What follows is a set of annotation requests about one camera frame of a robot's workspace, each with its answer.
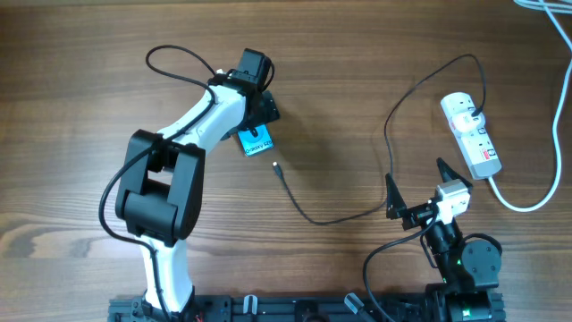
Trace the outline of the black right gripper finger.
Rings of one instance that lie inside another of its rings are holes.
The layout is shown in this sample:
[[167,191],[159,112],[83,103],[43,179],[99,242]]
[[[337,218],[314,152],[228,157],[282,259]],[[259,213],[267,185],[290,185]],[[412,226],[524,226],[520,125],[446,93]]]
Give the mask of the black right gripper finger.
[[392,178],[391,174],[385,175],[386,190],[387,190],[387,210],[386,217],[389,219],[402,218],[407,212],[407,205],[397,187],[397,184]]
[[443,182],[461,180],[467,188],[473,187],[469,180],[454,171],[441,157],[436,159],[436,164]]

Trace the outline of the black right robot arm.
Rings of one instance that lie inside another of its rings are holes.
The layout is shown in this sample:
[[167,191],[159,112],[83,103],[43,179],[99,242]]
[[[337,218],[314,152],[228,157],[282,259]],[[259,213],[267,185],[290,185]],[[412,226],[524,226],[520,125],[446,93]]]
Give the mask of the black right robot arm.
[[468,211],[473,185],[443,159],[436,160],[442,183],[426,203],[408,207],[390,174],[386,216],[400,219],[405,231],[419,227],[430,265],[443,279],[425,287],[421,304],[426,321],[504,321],[499,286],[501,244],[484,233],[464,235],[456,217]]

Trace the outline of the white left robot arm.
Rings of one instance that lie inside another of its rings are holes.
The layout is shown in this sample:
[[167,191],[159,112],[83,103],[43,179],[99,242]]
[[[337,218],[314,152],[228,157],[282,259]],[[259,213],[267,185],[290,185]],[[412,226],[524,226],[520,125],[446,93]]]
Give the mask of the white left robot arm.
[[202,206],[206,156],[222,140],[278,119],[267,75],[216,73],[204,96],[179,120],[158,132],[139,130],[130,138],[115,214],[126,224],[125,242],[140,246],[147,290],[144,314],[179,321],[193,302],[186,240]]

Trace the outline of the turquoise screen smartphone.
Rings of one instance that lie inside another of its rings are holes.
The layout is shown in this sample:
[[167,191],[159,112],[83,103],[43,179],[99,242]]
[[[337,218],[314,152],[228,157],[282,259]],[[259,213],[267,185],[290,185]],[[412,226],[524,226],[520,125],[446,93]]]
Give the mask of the turquoise screen smartphone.
[[265,124],[253,131],[239,131],[238,138],[246,157],[253,157],[273,148],[273,139]]

